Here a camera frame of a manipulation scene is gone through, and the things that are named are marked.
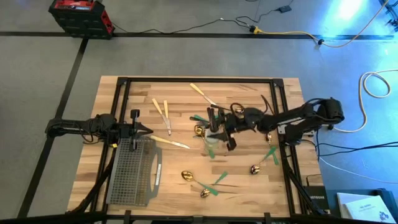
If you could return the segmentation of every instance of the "wooden tabletop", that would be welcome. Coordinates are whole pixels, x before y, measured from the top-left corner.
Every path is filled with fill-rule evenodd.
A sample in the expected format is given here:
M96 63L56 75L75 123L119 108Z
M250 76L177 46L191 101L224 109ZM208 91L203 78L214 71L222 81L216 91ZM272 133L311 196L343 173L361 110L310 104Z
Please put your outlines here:
M103 76L101 78L91 117L109 113L116 80L117 77ZM285 78L284 84L289 109L302 105L304 101L298 78ZM196 85L223 107L229 107L231 103L238 102L245 107L264 110L265 106L260 94L272 103L270 87L266 84L196 83ZM116 114L120 112L123 88ZM166 125L153 105L152 98L159 102L162 110L164 109L163 100L168 101L171 136L168 136ZM282 111L279 94L277 94L277 99ZM135 215L262 217L264 212L270 212L273 217L289 216L282 164L279 163L276 166L270 157L262 163L260 173L257 175L249 173L250 167L257 164L269 151L268 143L263 135L252 131L235 134L238 145L235 150L228 152L223 146L214 159L205 156L203 140L193 138L195 122L190 121L189 117L198 114L207 118L208 105L208 102L194 91L189 83L131 83L125 120L131 123L128 111L140 109L139 121L154 130L154 135L184 143L191 149L157 142L157 145L162 148L163 155L162 176L157 197L151 199L147 207L109 205L109 214L124 214L125 210L131 210ZM272 136L272 145L278 147L277 133L273 131ZM75 208L94 185L101 151L102 144L84 145L68 210ZM304 184L307 175L320 174L315 149L313 145L303 142L297 146L297 155ZM276 156L280 161L279 147ZM154 167L155 164L152 167L153 179L156 173ZM180 175L183 170L193 172L195 178L205 184L213 183L224 171L228 172L228 176L220 182L220 185L215 186L215 189L220 192L218 196L210 195L207 198L200 198L202 187L194 182L183 180ZM313 185L322 185L322 177L312 176L310 182ZM292 188L295 208L299 211L299 200L293 184ZM104 200L103 195L104 187L99 195L98 210Z

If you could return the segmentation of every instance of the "black metal frame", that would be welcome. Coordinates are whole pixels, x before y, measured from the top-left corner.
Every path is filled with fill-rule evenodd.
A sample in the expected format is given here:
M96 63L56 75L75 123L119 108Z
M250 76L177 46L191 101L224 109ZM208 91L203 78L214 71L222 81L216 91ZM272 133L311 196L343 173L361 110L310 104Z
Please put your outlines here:
M129 97L129 90L132 82L208 82L208 83L264 83L270 85L271 88L271 98L272 104L274 107L275 113L279 112L277 97L276 97L276 88L279 88L280 98L282 100L282 109L283 111L287 111L287 99L285 95L285 88L283 79L275 78L275 79L263 79L263 78L167 78L167 77L119 77L116 84L116 89L114 92L114 98L111 107L111 114L116 115L116 108L118 105L118 100L121 92L121 87L125 85L124 94L123 94L123 102L121 105L121 112L119 115L119 122L124 121L124 116L126 112L127 101ZM107 220L125 220L125 223L131 223L133 220L182 220L182 221L192 221L192 222L207 222L207 221L229 221L229 222L297 222L297 223L308 223L311 221L323 221L324 223L357 223L357 220L343 220L340 218L333 218L324 215L320 215L322 213L317 213L318 208L312 202L311 198L306 193L305 189L301 183L300 176L300 168L297 160L297 153L295 146L289 146L291 152L291 160L293 164L293 169L290 168L288 158L286 156L285 147L286 145L283 143L283 134L278 134L279 138L279 146L280 146L280 154L282 158L282 168L284 172L284 181L285 181L285 189L289 207L290 217L287 218L272 218L270 213L264 213L264 217L204 217L204 216L151 216L151 215L131 215L131 211L127 210L125 215L107 215L106 212L108 210L108 205L105 203L105 200L102 204L102 208L100 212L97 212L97 202L98 202L98 192L95 193L93 200L91 202L90 211L86 213L82 212L68 212L63 215L49 215L42 217L29 217L26 218L26 215L18 216L17 219L9 219L9 220L0 220L0 223L84 223L84 222L96 222L103 221L106 223ZM44 151L49 151L52 147L54 138L47 138L46 144L44 146ZM96 180L104 180L103 176L101 176L105 170L106 164L106 156L108 154L108 146L104 144L101 159L98 166L98 173ZM37 164L38 167L45 166L46 160L42 162L42 158L40 157L39 162ZM31 182L39 182L41 177L41 173L37 176L34 175L32 177ZM106 191L104 198L106 198L108 193L108 184L106 186ZM300 210L302 214L297 214L295 212L292 186L290 181L294 183L296 188L298 189ZM35 189L28 188L26 198L33 198L35 194ZM29 211L30 203L23 203L21 206L21 211L24 214L27 214ZM306 206L312 212L312 215L306 215L307 209Z

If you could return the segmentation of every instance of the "knife handle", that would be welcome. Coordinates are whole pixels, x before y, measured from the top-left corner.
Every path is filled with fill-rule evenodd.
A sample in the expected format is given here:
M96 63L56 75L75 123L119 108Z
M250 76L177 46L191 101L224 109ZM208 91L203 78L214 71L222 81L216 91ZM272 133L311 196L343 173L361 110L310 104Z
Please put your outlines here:
M155 105L157 111L159 111L159 113L162 114L162 110L160 109L159 105L157 104L157 101L155 100L155 98L152 99L152 102L154 102L154 105Z
M155 141L158 141L158 142L164 142L164 143L169 143L169 144L171 144L171 142L169 141L169 140L166 140L166 139L162 139L162 138L159 138L159 137L156 137L156 136L149 136L151 139L153 139L153 140L155 140Z
M167 105L167 100L163 101L163 105L164 105L164 113L166 115L166 118L169 118L169 106Z
M198 93L200 93L202 96L205 95L195 84L191 83L189 84L194 90L196 90Z

